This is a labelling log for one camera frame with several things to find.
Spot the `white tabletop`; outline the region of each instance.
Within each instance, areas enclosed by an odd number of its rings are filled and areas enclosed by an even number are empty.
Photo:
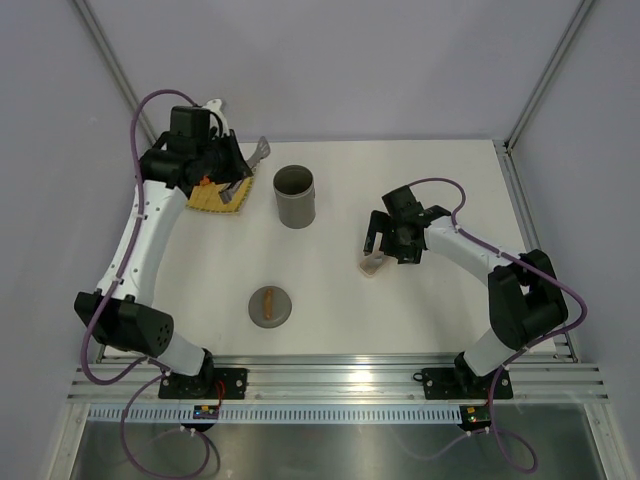
[[[490,141],[275,143],[240,215],[185,211],[160,266],[154,307],[214,355],[458,353],[489,328],[487,289],[449,260],[424,252],[420,265],[395,260],[373,278],[357,268],[370,212],[381,196],[423,177],[457,180],[468,194],[461,222],[524,250]],[[243,145],[249,155],[253,145]],[[303,230],[278,220],[272,180],[308,167],[317,217]],[[453,209],[458,192],[419,185],[423,206]],[[285,289],[293,302],[275,329],[253,324],[251,294]],[[539,351],[553,351],[553,343]]]

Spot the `gray wall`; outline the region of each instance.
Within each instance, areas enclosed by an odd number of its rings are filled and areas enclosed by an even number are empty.
[[[35,479],[78,363],[75,294],[130,206],[130,116],[67,2],[3,5],[0,59],[0,478]]]
[[[579,349],[604,372],[637,469],[638,25],[640,3],[599,2],[515,151],[541,242],[590,306]]]
[[[504,138],[578,1],[91,3],[136,91],[220,96],[241,138],[301,140]]]

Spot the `gray cup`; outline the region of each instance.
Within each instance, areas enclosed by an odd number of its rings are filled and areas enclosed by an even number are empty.
[[[281,168],[273,177],[280,221],[289,228],[304,228],[316,218],[313,174],[300,165]]]

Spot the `wooden handle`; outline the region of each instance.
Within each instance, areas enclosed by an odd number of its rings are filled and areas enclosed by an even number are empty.
[[[273,288],[268,288],[266,292],[264,292],[264,304],[262,308],[262,313],[264,318],[267,320],[271,320],[273,317]]]

